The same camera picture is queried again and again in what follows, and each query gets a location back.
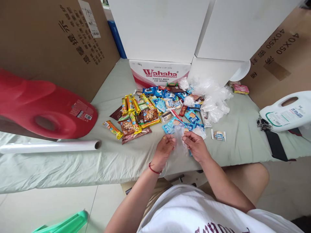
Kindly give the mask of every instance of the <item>cardboard box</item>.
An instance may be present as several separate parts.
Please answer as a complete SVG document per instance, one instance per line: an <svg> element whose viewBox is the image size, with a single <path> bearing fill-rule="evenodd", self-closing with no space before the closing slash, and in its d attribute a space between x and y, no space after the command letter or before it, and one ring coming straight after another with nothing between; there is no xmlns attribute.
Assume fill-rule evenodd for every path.
<svg viewBox="0 0 311 233"><path fill-rule="evenodd" d="M90 102L120 58L98 0L7 1L0 25L1 68Z"/></svg>
<svg viewBox="0 0 311 233"><path fill-rule="evenodd" d="M163 61L129 60L138 89L166 86L188 77L191 64Z"/></svg>
<svg viewBox="0 0 311 233"><path fill-rule="evenodd" d="M241 80L259 108L311 90L311 11L295 8L251 58Z"/></svg>

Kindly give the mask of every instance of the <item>white t-shirt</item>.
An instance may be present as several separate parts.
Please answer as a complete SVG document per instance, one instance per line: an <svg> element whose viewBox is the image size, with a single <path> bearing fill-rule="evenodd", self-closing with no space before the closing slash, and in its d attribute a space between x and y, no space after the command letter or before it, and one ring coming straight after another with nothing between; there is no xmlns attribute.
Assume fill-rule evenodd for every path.
<svg viewBox="0 0 311 233"><path fill-rule="evenodd" d="M303 233L279 215L260 209L245 214L187 184L164 192L142 220L138 232Z"/></svg>

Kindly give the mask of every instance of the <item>yellow snack wrapper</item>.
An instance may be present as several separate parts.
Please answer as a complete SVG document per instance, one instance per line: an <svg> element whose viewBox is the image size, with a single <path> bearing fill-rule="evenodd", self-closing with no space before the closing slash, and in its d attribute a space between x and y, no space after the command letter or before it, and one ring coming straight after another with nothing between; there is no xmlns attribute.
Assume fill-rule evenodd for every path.
<svg viewBox="0 0 311 233"><path fill-rule="evenodd" d="M138 106L138 103L137 103L137 100L135 99L134 96L132 98L132 102L133 102L133 105L134 105L134 108L135 108L136 115L140 114L141 110L140 110L140 108Z"/></svg>
<svg viewBox="0 0 311 233"><path fill-rule="evenodd" d="M139 134L142 131L142 128L140 127L140 125L138 124L136 117L134 116L133 113L130 113L130 119L132 121L135 133L134 134Z"/></svg>
<svg viewBox="0 0 311 233"><path fill-rule="evenodd" d="M122 116L125 116L127 114L127 103L125 98L122 98Z"/></svg>
<svg viewBox="0 0 311 233"><path fill-rule="evenodd" d="M150 100L145 96L144 93L141 94L140 97L143 99L143 101L146 102L146 105L148 106L149 109L155 109L155 107L153 106L153 104L152 104L152 103L150 102Z"/></svg>
<svg viewBox="0 0 311 233"><path fill-rule="evenodd" d="M110 129L110 131L117 137L117 139L119 140L120 138L123 137L123 133L121 133L112 123L111 121L105 121L103 123L104 126L106 126L108 129Z"/></svg>
<svg viewBox="0 0 311 233"><path fill-rule="evenodd" d="M135 109L134 109L134 105L132 102L132 94L126 95L125 99L126 99L126 103L127 103L127 112L128 113L134 112Z"/></svg>
<svg viewBox="0 0 311 233"><path fill-rule="evenodd" d="M147 123L141 125L141 127L142 127L142 129L145 129L145 128L148 128L148 127L150 127L150 126L156 125L156 124L158 124L158 123L161 123L161 119L160 119L160 118L155 119L155 120L153 120L153 121L149 121L149 122L147 122Z"/></svg>

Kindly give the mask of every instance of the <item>tile floor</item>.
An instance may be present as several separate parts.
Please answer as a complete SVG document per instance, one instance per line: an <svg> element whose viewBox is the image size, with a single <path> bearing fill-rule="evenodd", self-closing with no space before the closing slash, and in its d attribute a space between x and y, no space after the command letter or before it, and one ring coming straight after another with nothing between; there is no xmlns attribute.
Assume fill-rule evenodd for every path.
<svg viewBox="0 0 311 233"><path fill-rule="evenodd" d="M267 162L270 183L258 208L292 220L311 215L311 157L296 162ZM206 182L204 174L185 172L184 183ZM166 177L171 180L176 175ZM30 190L0 195L1 233L32 232L41 225L51 225L85 209L90 213L80 233L102 233L123 200L119 184L88 187Z"/></svg>

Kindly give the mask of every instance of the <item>barcode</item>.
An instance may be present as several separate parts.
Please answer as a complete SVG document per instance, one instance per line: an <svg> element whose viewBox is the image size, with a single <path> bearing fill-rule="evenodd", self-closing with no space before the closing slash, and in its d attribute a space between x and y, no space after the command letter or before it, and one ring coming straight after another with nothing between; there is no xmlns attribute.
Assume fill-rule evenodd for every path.
<svg viewBox="0 0 311 233"><path fill-rule="evenodd" d="M85 114L85 118L89 119L89 120L92 120L92 117L90 115L88 115L88 114Z"/></svg>

